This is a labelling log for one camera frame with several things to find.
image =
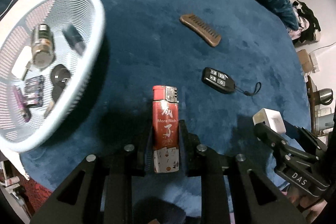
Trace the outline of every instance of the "basket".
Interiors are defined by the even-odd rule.
[[[71,22],[84,39],[86,45],[82,56],[68,45],[62,27]],[[24,90],[24,81],[14,77],[11,70],[24,46],[30,45],[31,32],[39,24],[49,25],[55,45],[55,60],[43,70],[33,65],[25,79],[38,75],[45,78],[43,106],[30,108],[31,119],[25,122],[19,113],[12,86]],[[44,0],[32,8],[11,30],[4,42],[0,42],[0,143],[16,152],[31,150],[45,142],[72,108],[79,101],[89,80],[91,70],[102,43],[105,13],[100,0]],[[44,118],[51,98],[53,84],[51,70],[58,64],[65,65],[71,72],[71,80]]]

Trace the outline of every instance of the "wooden table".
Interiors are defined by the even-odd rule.
[[[317,91],[317,87],[314,84],[312,78],[310,76],[307,76],[308,81],[306,83],[307,86],[307,95],[309,99],[309,105],[310,105],[310,122],[311,122],[311,133],[314,136],[318,135],[318,132],[316,131],[316,116],[315,116],[315,111],[317,110],[317,104],[315,101],[315,98],[313,96],[313,93]]]

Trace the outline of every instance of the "stainless steel kettle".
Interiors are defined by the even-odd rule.
[[[330,105],[334,99],[332,89],[322,89],[314,92],[315,103],[317,105]]]

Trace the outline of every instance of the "red lighter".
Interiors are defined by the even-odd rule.
[[[153,87],[154,171],[179,170],[179,102],[173,86]]]

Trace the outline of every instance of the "screw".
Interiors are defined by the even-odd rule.
[[[133,144],[127,144],[124,146],[124,150],[127,152],[131,152],[134,150],[134,145]]]
[[[245,160],[246,160],[246,157],[245,157],[245,155],[243,155],[243,154],[238,154],[238,155],[236,156],[236,159],[237,159],[237,161],[245,161]]]
[[[199,144],[198,146],[196,146],[196,148],[199,152],[205,152],[208,149],[208,147],[204,144]]]
[[[86,157],[86,160],[88,162],[92,162],[92,161],[95,161],[96,160],[96,156],[94,154],[90,154]]]

